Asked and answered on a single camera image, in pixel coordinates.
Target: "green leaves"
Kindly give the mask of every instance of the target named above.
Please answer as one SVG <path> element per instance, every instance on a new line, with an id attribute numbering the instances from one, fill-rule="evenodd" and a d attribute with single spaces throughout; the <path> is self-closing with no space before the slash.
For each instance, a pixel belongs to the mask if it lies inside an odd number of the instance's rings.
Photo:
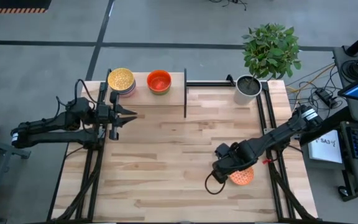
<path id="1" fill-rule="evenodd" d="M 249 34 L 243 35 L 245 67 L 256 78 L 281 78 L 293 75 L 291 66 L 301 68 L 298 60 L 298 37 L 293 35 L 294 28 L 285 29 L 280 24 L 265 24 L 259 28 L 248 28 Z"/>

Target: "gray floor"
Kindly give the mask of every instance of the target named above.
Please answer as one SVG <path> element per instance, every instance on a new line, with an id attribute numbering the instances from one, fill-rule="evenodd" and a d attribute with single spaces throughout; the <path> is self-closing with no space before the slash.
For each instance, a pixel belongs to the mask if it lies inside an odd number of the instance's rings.
<path id="1" fill-rule="evenodd" d="M 0 40 L 96 41 L 107 3 L 53 0 L 46 14 L 0 15 Z M 301 45 L 340 46 L 358 38 L 358 0 L 248 1 L 246 12 L 241 5 L 223 4 L 116 0 L 104 41 L 240 44 L 247 27 L 266 22 L 295 26 Z M 10 130 L 21 121 L 53 116 L 55 95 L 72 99 L 74 82 L 85 78 L 92 52 L 92 47 L 0 46 L 0 140 L 9 143 Z M 284 78 L 287 84 L 333 62 L 331 52 L 299 56 L 302 69 Z M 179 72 L 186 67 L 190 80 L 220 80 L 227 74 L 236 78 L 247 73 L 243 64 L 240 50 L 103 48 L 93 80 L 104 78 L 109 67 L 135 72 L 157 68 Z M 314 84 L 324 86 L 327 75 Z M 337 75 L 333 80 L 341 87 Z M 298 88 L 299 82 L 290 86 Z M 309 95 L 308 90 L 301 92 L 303 98 Z M 325 118 L 328 111 L 319 114 Z M 8 223 L 41 222 L 49 210 L 65 145 L 30 150 L 28 161 L 13 159 L 0 189 L 0 217 Z M 306 165 L 319 217 L 358 223 L 358 199 L 343 203 L 336 193 L 335 186 L 342 185 L 340 173 Z"/>

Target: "wooden table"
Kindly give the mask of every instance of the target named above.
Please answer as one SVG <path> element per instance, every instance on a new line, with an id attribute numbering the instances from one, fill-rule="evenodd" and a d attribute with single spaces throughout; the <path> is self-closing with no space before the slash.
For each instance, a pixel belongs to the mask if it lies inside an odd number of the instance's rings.
<path id="1" fill-rule="evenodd" d="M 147 87 L 138 83 L 138 78 L 143 79 L 145 74 L 135 74 L 137 94 L 143 100 L 139 101 L 136 95 L 121 100 L 122 106 L 138 112 L 138 118 L 119 129 L 119 141 L 106 140 L 94 221 L 277 221 L 269 170 L 262 163 L 264 156 L 253 166 L 255 177 L 249 185 L 238 186 L 229 180 L 219 195 L 210 195 L 204 189 L 219 144 L 262 135 L 256 101 L 236 105 L 233 87 L 189 87 L 184 118 L 184 99 L 179 98 L 184 94 L 180 84 L 183 74 L 173 75 L 170 94 L 175 97 L 157 96 L 166 98 L 162 105 L 148 100 Z M 100 82 L 86 84 L 96 98 Z M 285 85 L 282 81 L 269 81 L 268 85 L 280 125 L 291 116 Z M 67 153 L 79 147 L 70 144 Z M 86 151 L 82 150 L 66 159 L 52 218 L 61 215 L 78 193 L 85 158 Z M 288 148 L 284 158 L 291 190 L 307 211 L 316 216 L 302 155 Z M 212 191 L 220 188 L 213 179 L 208 184 Z"/>

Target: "red bowl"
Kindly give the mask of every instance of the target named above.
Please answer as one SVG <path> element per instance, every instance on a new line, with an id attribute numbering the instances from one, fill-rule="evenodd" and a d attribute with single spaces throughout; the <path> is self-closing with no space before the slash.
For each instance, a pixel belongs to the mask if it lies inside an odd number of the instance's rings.
<path id="1" fill-rule="evenodd" d="M 164 70 L 152 71 L 147 76 L 147 85 L 156 93 L 164 92 L 171 87 L 171 76 Z"/>

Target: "power strip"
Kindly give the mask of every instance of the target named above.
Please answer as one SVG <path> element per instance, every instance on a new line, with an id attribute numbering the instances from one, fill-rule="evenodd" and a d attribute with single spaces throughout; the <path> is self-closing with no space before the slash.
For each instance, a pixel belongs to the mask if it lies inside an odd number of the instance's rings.
<path id="1" fill-rule="evenodd" d="M 314 93 L 328 106 L 328 108 L 333 109 L 338 102 L 323 88 L 318 88 Z"/>

